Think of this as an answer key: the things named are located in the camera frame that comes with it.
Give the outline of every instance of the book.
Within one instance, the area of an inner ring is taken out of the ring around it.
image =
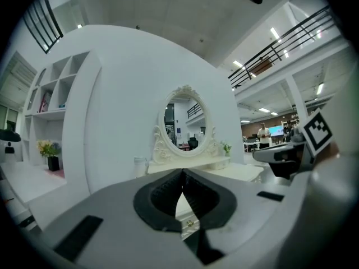
[[[49,104],[50,104],[50,100],[51,100],[51,96],[52,94],[50,92],[46,92],[43,95],[43,98],[41,100],[41,104],[40,104],[40,109],[39,109],[39,113],[43,113],[43,112],[47,112],[49,109]]]

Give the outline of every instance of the black slot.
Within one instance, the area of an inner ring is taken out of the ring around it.
[[[73,262],[82,252],[103,219],[87,215],[72,231],[56,246],[54,251],[63,258]]]
[[[267,191],[261,191],[257,194],[257,196],[268,198],[269,200],[275,200],[275,201],[282,201],[284,198],[284,195],[276,194],[276,193],[270,193]]]

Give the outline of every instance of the oval mirror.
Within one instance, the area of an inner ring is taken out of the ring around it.
[[[202,107],[187,94],[174,96],[166,105],[164,126],[168,139],[182,151],[198,148],[206,134]]]

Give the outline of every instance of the black flower pot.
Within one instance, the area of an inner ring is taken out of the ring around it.
[[[49,156],[47,158],[47,163],[49,165],[49,170],[51,170],[51,171],[60,170],[60,166],[58,164],[58,157],[57,156]]]

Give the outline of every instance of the white curved wall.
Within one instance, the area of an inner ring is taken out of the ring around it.
[[[243,162],[240,118],[231,86],[209,63],[158,36],[105,25],[68,33],[51,49],[47,62],[91,49],[102,64],[84,133],[91,193],[131,179],[134,156],[151,158],[159,104],[187,84],[207,103],[217,140],[233,145],[232,161]]]

